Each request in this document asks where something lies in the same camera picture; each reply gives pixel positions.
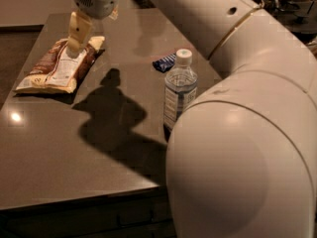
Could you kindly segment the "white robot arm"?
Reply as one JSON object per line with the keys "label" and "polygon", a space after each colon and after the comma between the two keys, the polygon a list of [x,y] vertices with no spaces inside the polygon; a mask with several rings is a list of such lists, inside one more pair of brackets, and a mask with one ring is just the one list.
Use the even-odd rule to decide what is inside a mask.
{"label": "white robot arm", "polygon": [[252,0],[151,0],[221,81],[174,126],[177,238],[314,238],[316,60]]}

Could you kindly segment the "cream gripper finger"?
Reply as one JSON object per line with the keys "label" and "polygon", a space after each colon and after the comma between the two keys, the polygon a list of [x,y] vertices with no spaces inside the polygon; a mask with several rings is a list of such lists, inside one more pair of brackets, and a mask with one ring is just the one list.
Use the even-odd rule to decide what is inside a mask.
{"label": "cream gripper finger", "polygon": [[92,28],[92,20],[82,11],[74,11],[70,15],[68,26],[67,48],[73,56],[77,56],[87,43]]}
{"label": "cream gripper finger", "polygon": [[110,14],[109,18],[112,19],[112,20],[117,20],[118,18],[118,6],[115,6],[112,13]]}

